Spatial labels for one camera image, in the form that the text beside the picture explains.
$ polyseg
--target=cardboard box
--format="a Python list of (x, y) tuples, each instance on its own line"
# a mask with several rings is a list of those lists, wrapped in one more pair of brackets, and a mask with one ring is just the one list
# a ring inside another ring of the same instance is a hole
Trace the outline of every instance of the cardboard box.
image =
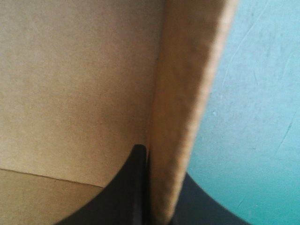
[(0, 224), (59, 221), (147, 139), (169, 220), (235, 5), (2, 0)]

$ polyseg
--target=blue-green wall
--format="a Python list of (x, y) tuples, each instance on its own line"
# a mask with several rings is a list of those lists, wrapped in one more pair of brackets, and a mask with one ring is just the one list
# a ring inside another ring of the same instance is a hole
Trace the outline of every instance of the blue-green wall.
[(254, 225), (300, 225), (300, 0), (241, 0), (188, 172)]

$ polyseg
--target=black curved edge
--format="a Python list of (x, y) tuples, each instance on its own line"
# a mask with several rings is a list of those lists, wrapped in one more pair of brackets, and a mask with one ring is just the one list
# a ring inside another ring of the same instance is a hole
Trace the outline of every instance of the black curved edge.
[(170, 225), (250, 225), (213, 200), (188, 175)]
[(142, 225), (145, 168), (146, 148), (135, 145), (100, 194), (56, 225)]

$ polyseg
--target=brown cardboard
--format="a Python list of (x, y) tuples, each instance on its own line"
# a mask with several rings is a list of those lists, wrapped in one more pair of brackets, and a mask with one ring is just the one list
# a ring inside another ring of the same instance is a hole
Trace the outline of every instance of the brown cardboard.
[(162, 0), (0, 1), (0, 168), (105, 186), (144, 143)]
[(0, 170), (0, 224), (52, 225), (100, 191), (92, 185)]
[(169, 224), (237, 0), (166, 1), (150, 137), (155, 225)]

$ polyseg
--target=black object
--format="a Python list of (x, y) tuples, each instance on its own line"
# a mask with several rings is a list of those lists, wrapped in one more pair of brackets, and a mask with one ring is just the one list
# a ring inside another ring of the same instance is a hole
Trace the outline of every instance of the black object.
[[(149, 225), (146, 170), (146, 148), (135, 145), (107, 187), (56, 225)], [(249, 224), (218, 204), (186, 174), (170, 225)]]
[(135, 145), (103, 191), (56, 225), (142, 225), (145, 168), (146, 148)]
[(186, 174), (170, 225), (249, 225), (222, 207)]

